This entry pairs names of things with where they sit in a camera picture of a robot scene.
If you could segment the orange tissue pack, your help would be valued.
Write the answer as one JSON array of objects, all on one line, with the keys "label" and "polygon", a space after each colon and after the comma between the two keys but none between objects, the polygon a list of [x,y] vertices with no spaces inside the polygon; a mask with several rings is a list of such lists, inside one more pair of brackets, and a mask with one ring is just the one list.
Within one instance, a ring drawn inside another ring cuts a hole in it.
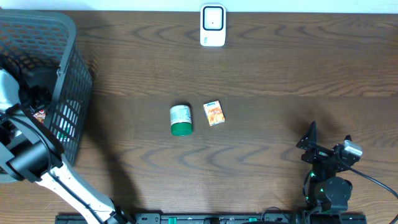
[{"label": "orange tissue pack", "polygon": [[224,113],[218,100],[205,103],[203,105],[203,109],[205,111],[209,126],[214,126],[225,122]]}]

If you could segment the green lid seasoning jar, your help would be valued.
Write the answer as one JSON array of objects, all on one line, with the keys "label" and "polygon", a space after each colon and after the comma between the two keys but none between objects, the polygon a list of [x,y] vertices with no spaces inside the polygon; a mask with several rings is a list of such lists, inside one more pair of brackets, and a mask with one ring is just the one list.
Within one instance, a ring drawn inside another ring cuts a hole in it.
[{"label": "green lid seasoning jar", "polygon": [[187,136],[193,132],[192,115],[187,105],[175,105],[170,109],[170,129],[174,136]]}]

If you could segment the white green carton box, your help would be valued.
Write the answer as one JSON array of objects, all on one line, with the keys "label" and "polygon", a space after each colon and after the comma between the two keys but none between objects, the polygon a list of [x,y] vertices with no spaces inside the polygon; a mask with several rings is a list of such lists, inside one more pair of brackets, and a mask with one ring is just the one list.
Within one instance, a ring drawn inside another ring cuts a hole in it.
[{"label": "white green carton box", "polygon": [[67,105],[63,107],[62,114],[65,118],[61,118],[58,127],[57,139],[60,142],[70,142],[75,137],[76,114]]}]

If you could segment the red chocolate bar wrapper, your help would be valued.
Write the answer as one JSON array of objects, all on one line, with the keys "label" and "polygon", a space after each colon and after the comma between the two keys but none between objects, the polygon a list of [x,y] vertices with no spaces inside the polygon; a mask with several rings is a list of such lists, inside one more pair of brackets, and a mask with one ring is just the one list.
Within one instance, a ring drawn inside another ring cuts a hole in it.
[{"label": "red chocolate bar wrapper", "polygon": [[44,124],[46,118],[46,111],[40,110],[33,114],[34,118],[37,119],[40,123]]}]

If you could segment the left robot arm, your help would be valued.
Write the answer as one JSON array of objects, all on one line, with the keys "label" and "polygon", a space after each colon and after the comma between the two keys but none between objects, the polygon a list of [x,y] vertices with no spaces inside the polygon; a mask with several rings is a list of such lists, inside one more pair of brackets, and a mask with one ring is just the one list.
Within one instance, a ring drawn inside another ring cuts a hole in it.
[{"label": "left robot arm", "polygon": [[18,81],[2,69],[1,117],[20,135],[1,145],[1,168],[13,179],[34,182],[59,195],[87,223],[134,223],[130,214],[94,189],[69,164],[63,146],[22,107],[19,90]]}]

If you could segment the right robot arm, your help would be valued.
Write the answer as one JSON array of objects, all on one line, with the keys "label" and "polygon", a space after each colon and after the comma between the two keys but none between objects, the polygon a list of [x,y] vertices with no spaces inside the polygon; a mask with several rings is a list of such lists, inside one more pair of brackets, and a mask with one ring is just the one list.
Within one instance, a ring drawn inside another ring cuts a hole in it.
[{"label": "right robot arm", "polygon": [[308,131],[296,144],[303,149],[301,160],[312,165],[303,182],[307,208],[300,212],[301,223],[343,223],[343,212],[348,209],[351,182],[336,174],[344,170],[338,153],[317,144],[317,124],[311,122]]}]

